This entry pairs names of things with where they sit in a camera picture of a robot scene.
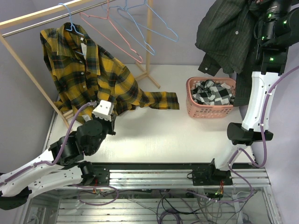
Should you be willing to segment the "blue wire hanger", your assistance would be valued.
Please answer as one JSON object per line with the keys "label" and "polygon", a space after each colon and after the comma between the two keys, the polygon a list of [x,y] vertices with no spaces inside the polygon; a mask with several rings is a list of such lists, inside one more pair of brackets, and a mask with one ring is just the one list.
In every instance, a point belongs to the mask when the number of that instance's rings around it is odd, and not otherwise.
{"label": "blue wire hanger", "polygon": [[[132,9],[132,8],[138,8],[138,7],[141,7],[141,6],[146,6],[147,7],[147,9],[148,9],[148,16],[149,16],[149,18],[147,19],[147,22],[148,22],[148,25],[147,26],[144,26],[144,25],[142,25],[142,24],[140,24],[140,23],[138,23],[135,19],[134,19],[134,17],[133,17],[133,15],[131,15],[131,13],[130,13],[130,9]],[[143,1],[143,3],[142,4],[139,4],[139,5],[134,5],[134,6],[131,6],[131,7],[128,7],[128,1],[126,0],[125,1],[125,6],[124,7],[120,7],[120,8],[118,8],[117,9],[117,12],[118,12],[118,14],[120,15],[120,16],[122,16],[123,18],[125,18],[125,19],[128,19],[128,20],[130,20],[131,22],[133,22],[135,25],[136,25],[136,27],[137,27],[137,29],[138,29],[138,31],[140,32],[140,34],[141,34],[141,36],[142,36],[142,38],[143,38],[143,41],[144,41],[144,44],[145,45],[147,45],[148,47],[150,47],[151,48],[151,46],[150,46],[150,41],[146,41],[145,40],[145,38],[144,38],[144,36],[143,36],[143,33],[142,33],[142,31],[140,30],[140,27],[142,27],[142,28],[145,28],[147,31],[149,31],[150,33],[149,33],[149,35],[151,34],[151,33],[155,33],[155,34],[157,34],[157,35],[159,35],[159,36],[161,36],[161,37],[164,37],[164,38],[166,38],[166,39],[168,39],[168,40],[171,40],[171,41],[173,41],[173,42],[178,42],[179,41],[179,37],[178,37],[178,35],[171,29],[171,28],[169,28],[168,27],[168,24],[153,10],[153,8],[152,8],[152,6],[150,6],[150,3],[149,3],[149,1],[148,0],[144,0]],[[168,37],[168,36],[165,36],[165,35],[163,35],[163,34],[161,34],[161,33],[159,33],[159,32],[157,32],[157,31],[155,31],[155,30],[153,30],[152,29],[152,15],[155,15],[163,24],[164,24],[164,26],[165,26],[165,28],[167,29],[167,30],[169,30],[169,31],[171,31],[174,35],[175,35],[175,39],[173,39],[173,38],[170,38],[170,37]]]}

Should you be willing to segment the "yellow plaid shirt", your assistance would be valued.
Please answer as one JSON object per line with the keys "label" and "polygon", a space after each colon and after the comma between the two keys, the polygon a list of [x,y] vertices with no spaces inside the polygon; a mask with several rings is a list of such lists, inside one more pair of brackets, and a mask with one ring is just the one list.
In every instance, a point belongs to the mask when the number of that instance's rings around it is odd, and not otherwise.
{"label": "yellow plaid shirt", "polygon": [[80,25],[70,23],[40,32],[44,62],[58,91],[60,112],[76,113],[84,104],[105,100],[121,115],[140,107],[178,110],[174,92],[143,91],[129,69],[96,44]]}

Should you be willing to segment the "blue hanger checkered shirt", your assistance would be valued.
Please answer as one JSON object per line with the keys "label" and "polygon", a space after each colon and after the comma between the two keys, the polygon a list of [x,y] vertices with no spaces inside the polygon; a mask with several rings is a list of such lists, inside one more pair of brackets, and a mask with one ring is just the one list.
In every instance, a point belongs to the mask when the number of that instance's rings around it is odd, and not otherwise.
{"label": "blue hanger checkered shirt", "polygon": [[156,51],[151,46],[150,42],[146,40],[145,35],[142,32],[142,26],[131,14],[131,9],[140,8],[147,4],[146,0],[143,3],[130,5],[128,0],[123,2],[123,5],[112,5],[104,7],[107,10],[112,11],[111,19],[124,30],[132,40],[134,40],[140,47],[146,50],[146,53],[154,56]]}

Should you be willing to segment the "blue hanger yellow shirt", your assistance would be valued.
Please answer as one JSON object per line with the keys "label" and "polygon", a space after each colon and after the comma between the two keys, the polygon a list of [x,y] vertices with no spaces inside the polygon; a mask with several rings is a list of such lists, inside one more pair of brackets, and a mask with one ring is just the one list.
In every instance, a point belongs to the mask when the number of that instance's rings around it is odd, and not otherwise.
{"label": "blue hanger yellow shirt", "polygon": [[58,5],[59,5],[59,6],[63,6],[63,7],[65,7],[66,10],[68,11],[68,16],[69,16],[69,20],[70,20],[70,28],[69,28],[69,29],[66,29],[66,30],[67,30],[67,31],[70,31],[70,32],[75,32],[75,33],[77,33],[80,37],[83,37],[84,35],[76,30],[76,27],[75,27],[75,25],[74,25],[73,22],[72,22],[72,17],[71,17],[71,11],[70,11],[70,9],[69,9],[64,3],[58,3]]}

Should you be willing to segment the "black white checkered shirt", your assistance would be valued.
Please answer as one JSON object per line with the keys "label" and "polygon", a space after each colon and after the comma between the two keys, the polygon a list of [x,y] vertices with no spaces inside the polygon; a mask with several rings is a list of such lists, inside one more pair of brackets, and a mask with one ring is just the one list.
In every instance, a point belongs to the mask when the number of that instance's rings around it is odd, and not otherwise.
{"label": "black white checkered shirt", "polygon": [[197,82],[190,93],[193,101],[200,105],[233,105],[235,99],[229,85],[211,79]]}

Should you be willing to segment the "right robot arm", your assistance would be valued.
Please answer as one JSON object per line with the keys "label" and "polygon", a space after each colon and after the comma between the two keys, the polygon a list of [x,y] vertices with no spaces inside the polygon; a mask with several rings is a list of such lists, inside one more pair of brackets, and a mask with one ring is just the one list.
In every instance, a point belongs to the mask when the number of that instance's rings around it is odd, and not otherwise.
{"label": "right robot arm", "polygon": [[258,0],[264,13],[257,24],[257,41],[250,53],[252,88],[242,123],[229,123],[230,148],[213,159],[206,173],[215,185],[228,177],[229,170],[244,148],[254,142],[272,140],[269,115],[277,84],[285,77],[288,49],[299,41],[299,9],[291,9],[297,0]]}

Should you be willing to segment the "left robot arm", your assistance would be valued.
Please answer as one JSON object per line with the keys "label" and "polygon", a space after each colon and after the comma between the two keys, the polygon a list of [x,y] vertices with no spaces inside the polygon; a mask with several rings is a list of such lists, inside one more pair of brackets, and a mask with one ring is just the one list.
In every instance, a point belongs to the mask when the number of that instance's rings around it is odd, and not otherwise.
{"label": "left robot arm", "polygon": [[0,175],[0,208],[12,210],[39,194],[63,186],[108,185],[106,171],[96,173],[84,157],[94,155],[107,135],[115,135],[115,116],[93,118],[50,145],[16,170]]}

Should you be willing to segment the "dark green striped shirt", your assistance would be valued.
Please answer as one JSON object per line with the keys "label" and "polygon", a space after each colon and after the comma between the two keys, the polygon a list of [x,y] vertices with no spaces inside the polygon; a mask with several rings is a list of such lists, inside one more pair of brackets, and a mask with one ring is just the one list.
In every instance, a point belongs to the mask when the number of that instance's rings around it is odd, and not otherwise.
{"label": "dark green striped shirt", "polygon": [[198,26],[195,46],[205,52],[198,70],[211,76],[219,70],[236,73],[236,107],[249,103],[252,81],[246,63],[260,14],[254,0],[217,0]]}

